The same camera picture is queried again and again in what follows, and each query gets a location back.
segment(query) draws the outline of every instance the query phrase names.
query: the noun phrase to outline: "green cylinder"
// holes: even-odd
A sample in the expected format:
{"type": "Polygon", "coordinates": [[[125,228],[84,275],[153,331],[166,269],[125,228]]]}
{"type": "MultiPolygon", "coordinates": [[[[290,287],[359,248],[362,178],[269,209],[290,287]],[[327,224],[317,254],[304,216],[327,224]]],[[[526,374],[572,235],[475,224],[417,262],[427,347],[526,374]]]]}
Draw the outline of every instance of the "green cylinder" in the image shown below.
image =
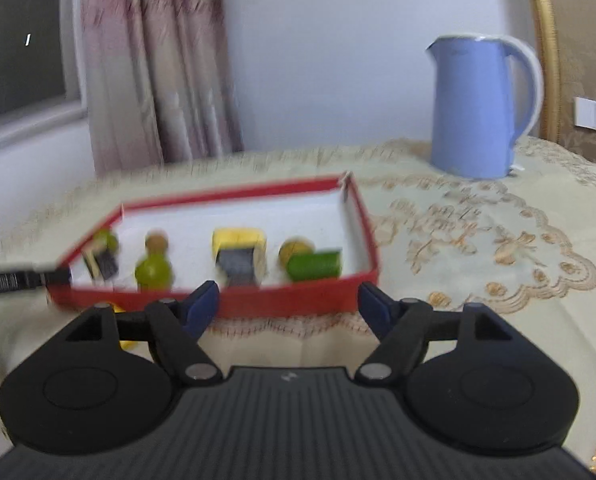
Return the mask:
{"type": "Polygon", "coordinates": [[[287,274],[293,282],[339,278],[341,273],[342,253],[340,251],[294,254],[287,262],[287,274]]]}

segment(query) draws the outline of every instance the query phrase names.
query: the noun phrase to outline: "circular black cover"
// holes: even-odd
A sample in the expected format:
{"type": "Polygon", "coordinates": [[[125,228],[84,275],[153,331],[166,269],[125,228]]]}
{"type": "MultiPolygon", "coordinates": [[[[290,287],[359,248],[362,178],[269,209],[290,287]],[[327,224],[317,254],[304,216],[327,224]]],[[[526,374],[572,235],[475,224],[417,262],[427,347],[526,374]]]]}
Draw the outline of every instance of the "circular black cover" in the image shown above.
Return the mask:
{"type": "Polygon", "coordinates": [[[122,446],[151,431],[171,400],[168,375],[98,342],[41,348],[0,387],[0,415],[14,441],[54,454],[122,446]]]}
{"type": "Polygon", "coordinates": [[[438,436],[479,454],[524,454],[561,444],[575,418],[570,377],[530,346],[494,342],[416,368],[405,399],[438,436]]]}

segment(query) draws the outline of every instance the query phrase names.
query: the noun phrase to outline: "window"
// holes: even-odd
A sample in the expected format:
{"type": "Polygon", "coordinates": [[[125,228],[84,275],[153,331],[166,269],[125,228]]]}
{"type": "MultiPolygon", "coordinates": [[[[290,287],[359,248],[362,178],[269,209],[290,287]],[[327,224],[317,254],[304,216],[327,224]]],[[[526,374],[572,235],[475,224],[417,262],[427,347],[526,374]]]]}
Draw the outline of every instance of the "window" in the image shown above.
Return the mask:
{"type": "Polygon", "coordinates": [[[0,0],[0,130],[82,108],[74,44],[72,0],[0,0]]]}

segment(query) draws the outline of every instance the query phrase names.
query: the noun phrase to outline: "kettle handle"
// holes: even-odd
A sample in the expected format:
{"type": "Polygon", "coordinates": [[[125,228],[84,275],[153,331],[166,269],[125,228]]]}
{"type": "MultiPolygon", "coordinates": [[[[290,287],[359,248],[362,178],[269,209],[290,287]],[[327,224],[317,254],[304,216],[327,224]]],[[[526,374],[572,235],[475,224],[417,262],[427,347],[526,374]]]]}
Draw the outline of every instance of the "kettle handle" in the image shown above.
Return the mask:
{"type": "Polygon", "coordinates": [[[510,144],[511,147],[513,147],[515,141],[523,135],[528,134],[540,118],[542,103],[544,101],[544,79],[542,76],[540,60],[528,44],[517,38],[512,38],[511,36],[501,36],[499,39],[506,48],[507,56],[514,56],[518,59],[529,75],[531,106],[522,119],[522,123],[520,123],[522,126],[519,127],[511,137],[510,144]]]}

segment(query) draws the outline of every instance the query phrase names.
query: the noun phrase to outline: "tablecloth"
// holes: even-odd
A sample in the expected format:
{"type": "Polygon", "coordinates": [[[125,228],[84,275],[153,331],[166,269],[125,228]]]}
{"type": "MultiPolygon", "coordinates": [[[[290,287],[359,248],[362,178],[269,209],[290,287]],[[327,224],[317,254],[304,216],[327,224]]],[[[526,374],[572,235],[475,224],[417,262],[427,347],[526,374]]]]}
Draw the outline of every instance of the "tablecloth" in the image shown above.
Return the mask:
{"type": "MultiPolygon", "coordinates": [[[[352,171],[380,247],[380,286],[436,309],[482,301],[567,370],[580,410],[566,448],[596,470],[596,165],[562,147],[521,140],[525,171],[472,182],[428,163],[428,145],[246,153],[118,173],[73,190],[2,242],[0,265],[52,264],[119,203],[136,198],[352,171]]],[[[43,292],[0,297],[0,381],[70,319],[43,292]]],[[[344,365],[377,345],[357,314],[217,320],[201,346],[231,365],[344,365]]],[[[450,349],[433,344],[429,355],[450,349]]],[[[148,355],[138,345],[135,352],[148,355]]],[[[0,422],[0,454],[9,446],[0,422]]]]}

